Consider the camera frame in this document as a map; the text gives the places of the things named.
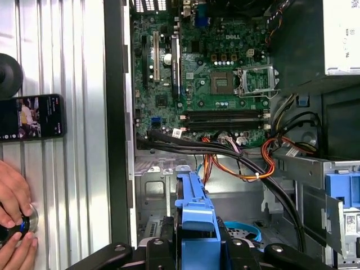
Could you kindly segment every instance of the black knob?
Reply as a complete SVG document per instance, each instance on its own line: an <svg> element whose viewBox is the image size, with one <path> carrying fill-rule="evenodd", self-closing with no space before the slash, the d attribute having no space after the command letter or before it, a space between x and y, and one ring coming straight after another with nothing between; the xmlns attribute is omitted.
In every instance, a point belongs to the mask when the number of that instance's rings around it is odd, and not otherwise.
<svg viewBox="0 0 360 270"><path fill-rule="evenodd" d="M33 211L32 215L26 217L22 215L22 224L14 226L10 229L0 226L0 248L6 244L6 242L17 232L21 232L21 239L27 234L28 232L34 232L38 226L38 213L31 206Z"/></svg>

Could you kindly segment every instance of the metal screw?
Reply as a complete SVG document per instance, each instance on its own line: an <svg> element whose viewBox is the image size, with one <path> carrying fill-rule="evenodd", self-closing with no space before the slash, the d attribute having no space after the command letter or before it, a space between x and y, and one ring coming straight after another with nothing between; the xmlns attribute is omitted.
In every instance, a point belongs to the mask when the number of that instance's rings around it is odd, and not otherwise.
<svg viewBox="0 0 360 270"><path fill-rule="evenodd" d="M164 242L162 242L160 239L156 239L155 241L154 241L154 244L155 245L162 245Z"/></svg>
<svg viewBox="0 0 360 270"><path fill-rule="evenodd" d="M234 239L232 240L232 242L237 245L237 246L241 246L242 245L242 242L239 240L239 239Z"/></svg>
<svg viewBox="0 0 360 270"><path fill-rule="evenodd" d="M117 245L115 248L115 251L124 251L124 250L125 250L125 247L121 246L121 245Z"/></svg>
<svg viewBox="0 0 360 270"><path fill-rule="evenodd" d="M276 252L283 252L284 250L282 249L282 247L280 247L280 246L272 246L271 247L273 250L275 250Z"/></svg>

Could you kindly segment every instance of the dell logo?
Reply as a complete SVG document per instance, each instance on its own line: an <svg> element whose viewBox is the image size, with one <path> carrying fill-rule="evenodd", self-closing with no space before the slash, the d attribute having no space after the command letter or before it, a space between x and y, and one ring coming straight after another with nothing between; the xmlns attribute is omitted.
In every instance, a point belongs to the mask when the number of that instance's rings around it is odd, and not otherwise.
<svg viewBox="0 0 360 270"><path fill-rule="evenodd" d="M240 35L225 35L225 39L241 39Z"/></svg>

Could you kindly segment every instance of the black plastic frame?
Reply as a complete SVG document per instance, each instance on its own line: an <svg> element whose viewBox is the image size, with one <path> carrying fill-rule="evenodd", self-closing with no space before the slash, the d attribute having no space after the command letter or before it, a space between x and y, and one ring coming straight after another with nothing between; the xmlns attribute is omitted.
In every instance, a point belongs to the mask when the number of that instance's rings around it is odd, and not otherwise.
<svg viewBox="0 0 360 270"><path fill-rule="evenodd" d="M111 240L129 243L123 68L125 5L123 0L103 2Z"/></svg>

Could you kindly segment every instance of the green circuit board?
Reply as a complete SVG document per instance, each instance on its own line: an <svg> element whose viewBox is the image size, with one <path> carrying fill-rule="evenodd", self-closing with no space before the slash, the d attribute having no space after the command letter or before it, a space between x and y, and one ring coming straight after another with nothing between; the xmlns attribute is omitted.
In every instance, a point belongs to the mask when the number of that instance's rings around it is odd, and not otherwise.
<svg viewBox="0 0 360 270"><path fill-rule="evenodd" d="M261 52L266 49L263 44L265 33L262 20L222 20L205 29L197 28L191 22L183 23L182 75L187 109L268 109L268 98L239 97L233 92L235 82L227 77L237 68L267 64L266 55L261 58ZM250 49L254 49L258 59L246 57ZM267 73L250 73L248 76L249 89L265 88L267 83ZM223 92L216 92L215 86L224 86Z"/></svg>
<svg viewBox="0 0 360 270"><path fill-rule="evenodd" d="M181 51L182 51L182 94L180 99L173 100L171 68L166 66L164 57L169 53L163 40L160 40L160 81L152 79L143 85L144 63L142 56L142 39L147 37L148 52L146 67L154 66L154 43L153 33L162 33L166 28L173 27L173 18L168 15L136 15L133 17L133 51L134 51L134 99L136 132L145 136L152 127L152 119L160 118L161 125L156 127L164 133L171 135L173 128L181 128L183 121L179 116L184 111L193 110L234 110L234 109L268 109L269 100L266 97L239 97L238 93L214 93L212 82L220 86L228 86L230 75L234 69L246 66L264 65L264 58L246 57L248 49L254 49L256 53L265 50L265 23L252 21L245 23L241 20L222 21L219 26L212 25L208 28L199 29L192 25L191 21L181 22ZM235 39L226 39L226 35L232 35ZM224 80L221 75L227 74ZM254 74L248 80L248 87L263 87L267 84L267 76ZM247 145L259 146L265 139L265 131L257 130L234 130L234 133L246 134ZM199 140L203 136L211 136L215 131L204 130L203 132L183 132L182 136L188 140Z"/></svg>

